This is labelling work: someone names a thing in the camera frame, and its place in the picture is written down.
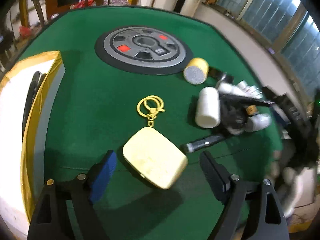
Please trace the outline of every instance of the yellow clasp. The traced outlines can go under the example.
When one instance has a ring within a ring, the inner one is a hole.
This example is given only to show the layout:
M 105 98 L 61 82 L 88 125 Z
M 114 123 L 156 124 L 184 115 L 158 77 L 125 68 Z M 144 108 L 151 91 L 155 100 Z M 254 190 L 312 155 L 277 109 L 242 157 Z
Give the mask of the yellow clasp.
M 150 106 L 148 106 L 147 101 L 148 100 L 152 100 L 156 103 L 157 108 L 151 108 Z M 141 112 L 140 110 L 140 106 L 143 103 L 144 107 L 149 111 L 149 114 L 144 114 L 143 112 Z M 163 100 L 158 97 L 158 96 L 148 96 L 146 98 L 143 98 L 139 101 L 138 105 L 137 105 L 137 111 L 138 113 L 143 116 L 143 117 L 147 117 L 148 118 L 148 126 L 149 127 L 153 127 L 154 125 L 154 119 L 156 119 L 157 114 L 159 112 L 164 112 L 164 102 Z

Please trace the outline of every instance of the green table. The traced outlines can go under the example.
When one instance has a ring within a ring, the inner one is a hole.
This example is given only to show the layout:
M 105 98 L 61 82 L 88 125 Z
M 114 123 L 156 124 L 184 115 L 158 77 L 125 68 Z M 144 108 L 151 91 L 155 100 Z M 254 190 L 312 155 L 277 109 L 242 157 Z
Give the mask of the green table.
M 148 95 L 164 100 L 166 112 L 155 120 L 155 128 L 176 146 L 210 135 L 210 130 L 196 126 L 194 111 L 199 91 L 216 82 L 209 78 L 193 86 L 182 73 L 135 74 L 102 62 L 94 51 L 97 38 L 123 25 L 146 25 L 172 33 L 188 44 L 194 57 L 204 58 L 209 65 L 233 75 L 234 83 L 246 80 L 260 86 L 235 49 L 205 23 L 141 7 L 70 11 L 44 30 L 20 57 L 60 50 L 66 69 L 47 131 L 45 179 L 70 180 L 87 172 L 108 149 L 113 149 L 118 157 L 116 171 L 103 198 L 94 205 L 112 240 L 206 239 L 223 205 L 214 198 L 199 167 L 199 152 L 188 155 L 189 164 L 174 186 L 161 190 L 130 168 L 122 147 L 147 125 L 136 106 Z M 273 123 L 265 130 L 230 138 L 208 150 L 230 173 L 259 181 L 273 150 L 281 147 Z M 74 219 L 72 205 L 68 206 Z

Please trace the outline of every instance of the blue object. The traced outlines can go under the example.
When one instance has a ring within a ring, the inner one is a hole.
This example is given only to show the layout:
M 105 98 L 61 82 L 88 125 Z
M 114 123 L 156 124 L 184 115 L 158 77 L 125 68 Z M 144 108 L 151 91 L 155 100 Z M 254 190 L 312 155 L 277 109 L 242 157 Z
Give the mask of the blue object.
M 91 185 L 90 201 L 93 203 L 97 202 L 103 195 L 107 188 L 113 172 L 116 169 L 117 157 L 116 153 L 112 150 L 106 154 L 106 160 L 103 163 L 103 167 L 100 173 L 97 175 L 95 181 Z

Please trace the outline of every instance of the red square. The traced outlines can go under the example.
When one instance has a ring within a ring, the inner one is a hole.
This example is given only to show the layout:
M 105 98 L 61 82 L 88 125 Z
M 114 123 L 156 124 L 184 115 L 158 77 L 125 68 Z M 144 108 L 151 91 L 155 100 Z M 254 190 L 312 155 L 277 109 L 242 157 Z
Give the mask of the red square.
M 164 36 L 164 35 L 159 35 L 159 37 L 161 38 L 161 39 L 163 39 L 163 40 L 167 40 L 168 39 L 168 37 L 167 36 Z
M 130 50 L 130 48 L 127 45 L 121 45 L 118 47 L 118 49 L 121 52 L 127 52 L 128 50 Z

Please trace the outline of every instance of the yellow cylinder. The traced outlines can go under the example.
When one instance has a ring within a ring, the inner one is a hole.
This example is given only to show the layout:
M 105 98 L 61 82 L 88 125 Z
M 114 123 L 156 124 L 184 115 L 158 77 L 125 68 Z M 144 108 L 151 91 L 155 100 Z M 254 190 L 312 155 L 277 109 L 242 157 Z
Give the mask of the yellow cylinder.
M 203 58 L 193 58 L 183 71 L 184 78 L 193 85 L 202 84 L 208 76 L 209 65 Z

